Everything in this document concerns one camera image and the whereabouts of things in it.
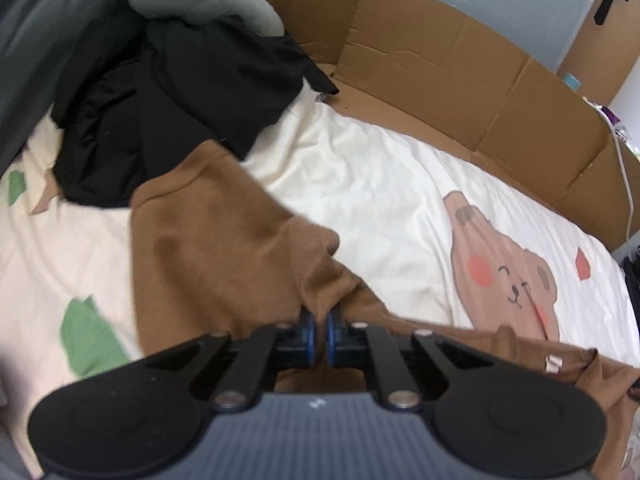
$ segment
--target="brown print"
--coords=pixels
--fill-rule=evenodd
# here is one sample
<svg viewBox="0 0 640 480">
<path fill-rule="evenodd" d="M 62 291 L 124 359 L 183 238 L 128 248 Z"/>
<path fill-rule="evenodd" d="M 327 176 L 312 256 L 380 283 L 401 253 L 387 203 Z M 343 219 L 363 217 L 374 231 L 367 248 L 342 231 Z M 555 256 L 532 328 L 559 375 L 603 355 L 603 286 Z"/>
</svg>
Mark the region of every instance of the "brown print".
<svg viewBox="0 0 640 480">
<path fill-rule="evenodd" d="M 476 330 L 510 325 L 516 334 L 558 341 L 556 280 L 540 256 L 498 232 L 465 196 L 444 198 L 456 290 Z"/>
</svg>

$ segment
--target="metal screw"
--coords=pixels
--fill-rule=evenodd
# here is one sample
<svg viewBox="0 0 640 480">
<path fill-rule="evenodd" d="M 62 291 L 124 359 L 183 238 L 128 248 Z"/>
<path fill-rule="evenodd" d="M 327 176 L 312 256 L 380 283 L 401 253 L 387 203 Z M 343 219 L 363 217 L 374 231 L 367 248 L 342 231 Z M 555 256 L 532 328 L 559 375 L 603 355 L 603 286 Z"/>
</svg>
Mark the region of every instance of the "metal screw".
<svg viewBox="0 0 640 480">
<path fill-rule="evenodd" d="M 240 392 L 228 391 L 217 394 L 213 400 L 220 408 L 231 410 L 242 406 L 246 402 L 246 397 Z"/>
<path fill-rule="evenodd" d="M 433 330 L 428 330 L 426 328 L 419 328 L 414 331 L 414 335 L 418 337 L 428 337 L 433 334 Z"/>
<path fill-rule="evenodd" d="M 415 408 L 420 404 L 420 396 L 409 390 L 396 390 L 386 398 L 389 404 L 402 410 Z"/>
</svg>

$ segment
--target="black garment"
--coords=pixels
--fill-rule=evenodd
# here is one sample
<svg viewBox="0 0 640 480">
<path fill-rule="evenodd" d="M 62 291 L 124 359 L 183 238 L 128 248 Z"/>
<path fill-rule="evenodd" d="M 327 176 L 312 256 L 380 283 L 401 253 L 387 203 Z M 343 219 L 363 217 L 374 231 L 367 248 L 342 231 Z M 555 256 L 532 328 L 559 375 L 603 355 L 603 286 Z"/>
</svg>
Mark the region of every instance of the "black garment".
<svg viewBox="0 0 640 480">
<path fill-rule="evenodd" d="M 142 26 L 129 9 L 96 22 L 60 78 L 52 117 L 65 134 L 54 174 L 72 202 L 125 206 L 207 139 L 243 160 L 303 77 L 337 92 L 289 36 L 262 38 L 239 18 Z"/>
</svg>

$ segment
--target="bed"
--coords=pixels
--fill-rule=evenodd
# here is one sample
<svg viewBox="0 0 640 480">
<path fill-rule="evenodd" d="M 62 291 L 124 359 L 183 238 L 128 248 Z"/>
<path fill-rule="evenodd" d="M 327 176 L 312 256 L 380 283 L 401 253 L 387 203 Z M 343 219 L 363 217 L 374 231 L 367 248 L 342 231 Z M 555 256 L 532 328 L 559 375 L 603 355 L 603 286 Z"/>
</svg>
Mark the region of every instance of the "bed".
<svg viewBox="0 0 640 480">
<path fill-rule="evenodd" d="M 317 97 L 305 86 L 260 134 L 244 168 L 284 206 L 334 229 L 340 235 L 335 257 L 393 313 L 474 326 L 478 313 L 461 300 L 463 284 L 452 271 L 455 211 L 474 206 L 490 226 L 485 236 L 508 237 L 512 251 L 536 254 L 548 266 L 560 341 L 640 366 L 623 274 L 599 241 L 468 162 L 342 116 Z M 3 418 L 32 474 L 39 468 L 26 422 L 35 403 L 63 384 L 142 355 L 130 286 L 129 210 L 54 198 L 48 210 L 30 215 L 60 135 L 44 117 L 0 180 L 0 218 L 9 233 L 0 245 L 0 356 L 10 400 Z M 531 280 L 532 287 L 544 285 Z"/>
</svg>

